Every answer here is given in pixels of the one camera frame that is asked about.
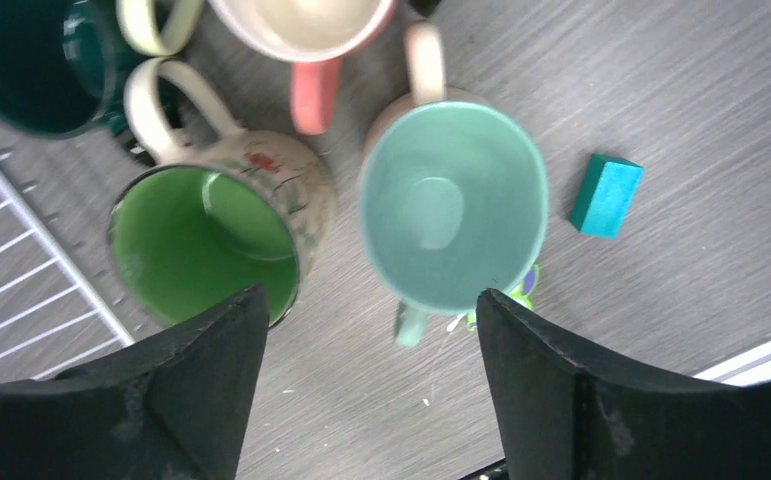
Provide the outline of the small sage green cup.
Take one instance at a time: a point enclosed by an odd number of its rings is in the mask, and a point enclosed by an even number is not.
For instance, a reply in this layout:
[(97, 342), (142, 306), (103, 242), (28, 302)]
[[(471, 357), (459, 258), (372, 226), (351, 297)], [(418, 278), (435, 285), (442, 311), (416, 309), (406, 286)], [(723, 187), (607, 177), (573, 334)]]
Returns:
[(433, 315), (512, 291), (546, 236), (549, 186), (531, 137), (509, 116), (442, 101), (398, 116), (374, 141), (360, 182), (360, 232), (398, 298), (394, 338), (422, 339)]

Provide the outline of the cream mug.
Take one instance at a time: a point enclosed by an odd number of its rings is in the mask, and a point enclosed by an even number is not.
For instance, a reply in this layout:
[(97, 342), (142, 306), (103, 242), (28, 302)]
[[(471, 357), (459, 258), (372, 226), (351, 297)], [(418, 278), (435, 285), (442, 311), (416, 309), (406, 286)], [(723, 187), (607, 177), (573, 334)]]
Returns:
[(488, 104), (478, 95), (447, 85), (443, 43), (439, 29), (430, 21), (412, 22), (406, 28), (403, 40), (409, 92), (386, 106), (373, 121), (364, 143), (359, 177), (363, 176), (372, 152), (385, 132), (412, 109), (444, 100)]
[(270, 324), (282, 322), (334, 224), (328, 164), (294, 137), (241, 126), (177, 59), (136, 67), (124, 108), (155, 162), (109, 220), (109, 255), (129, 294), (172, 326), (260, 285)]

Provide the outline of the light green mug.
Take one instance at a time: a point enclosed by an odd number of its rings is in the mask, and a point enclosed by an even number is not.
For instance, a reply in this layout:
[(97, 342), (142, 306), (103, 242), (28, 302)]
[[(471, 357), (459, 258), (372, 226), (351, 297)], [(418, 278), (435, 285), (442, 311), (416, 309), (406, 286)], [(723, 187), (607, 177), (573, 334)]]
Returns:
[(204, 0), (174, 1), (160, 23), (152, 0), (117, 0), (116, 19), (123, 37), (137, 52), (148, 56), (178, 54), (189, 42), (205, 6)]

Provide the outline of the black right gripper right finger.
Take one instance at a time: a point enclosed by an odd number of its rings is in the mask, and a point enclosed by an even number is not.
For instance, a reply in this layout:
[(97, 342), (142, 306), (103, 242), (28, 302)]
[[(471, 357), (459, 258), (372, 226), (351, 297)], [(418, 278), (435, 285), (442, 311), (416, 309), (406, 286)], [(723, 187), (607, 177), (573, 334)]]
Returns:
[(476, 308), (508, 479), (771, 479), (771, 381), (654, 367), (495, 289)]

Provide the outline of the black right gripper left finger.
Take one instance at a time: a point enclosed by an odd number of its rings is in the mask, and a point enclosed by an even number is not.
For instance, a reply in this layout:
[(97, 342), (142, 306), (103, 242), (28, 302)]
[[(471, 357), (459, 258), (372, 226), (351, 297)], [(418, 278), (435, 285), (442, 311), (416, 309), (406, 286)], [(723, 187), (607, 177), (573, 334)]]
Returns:
[(263, 360), (265, 290), (47, 380), (0, 384), (0, 479), (232, 479)]

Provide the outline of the cream mug back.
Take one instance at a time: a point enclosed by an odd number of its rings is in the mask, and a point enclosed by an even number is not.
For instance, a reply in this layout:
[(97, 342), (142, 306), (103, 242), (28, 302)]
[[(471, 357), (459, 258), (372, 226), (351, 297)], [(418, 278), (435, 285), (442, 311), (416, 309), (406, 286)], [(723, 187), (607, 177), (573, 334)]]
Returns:
[(403, 40), (409, 92), (386, 106), (373, 121), (364, 143), (359, 177), (363, 176), (372, 152), (385, 132), (412, 109), (444, 100), (488, 104), (478, 95), (447, 85), (443, 43), (439, 29), (430, 21), (412, 22), (406, 28)]

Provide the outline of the salmon pink mug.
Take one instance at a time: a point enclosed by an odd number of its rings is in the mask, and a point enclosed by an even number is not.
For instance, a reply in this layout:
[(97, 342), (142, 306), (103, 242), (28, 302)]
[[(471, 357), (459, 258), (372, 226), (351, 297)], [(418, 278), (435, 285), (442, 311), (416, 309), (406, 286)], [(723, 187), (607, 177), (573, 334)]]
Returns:
[(296, 130), (325, 133), (332, 119), (344, 57), (385, 28), (392, 0), (213, 1), (241, 41), (291, 65), (289, 107)]

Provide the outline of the cream mug front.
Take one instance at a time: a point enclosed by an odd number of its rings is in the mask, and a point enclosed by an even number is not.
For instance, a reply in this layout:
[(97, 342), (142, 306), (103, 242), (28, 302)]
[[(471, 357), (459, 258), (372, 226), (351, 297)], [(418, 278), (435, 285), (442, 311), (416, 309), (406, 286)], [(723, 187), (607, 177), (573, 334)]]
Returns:
[(109, 255), (129, 294), (172, 326), (260, 285), (270, 324), (282, 322), (334, 224), (328, 164), (294, 137), (241, 126), (177, 59), (136, 67), (124, 108), (155, 162), (109, 220)]

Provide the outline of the dark teal mug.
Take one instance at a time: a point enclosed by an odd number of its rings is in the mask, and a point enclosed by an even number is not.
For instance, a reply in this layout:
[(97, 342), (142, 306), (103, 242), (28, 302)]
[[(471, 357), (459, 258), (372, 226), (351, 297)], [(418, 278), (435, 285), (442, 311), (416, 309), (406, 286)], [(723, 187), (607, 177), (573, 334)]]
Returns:
[(0, 1), (0, 118), (37, 136), (127, 129), (126, 77), (139, 55), (113, 1)]

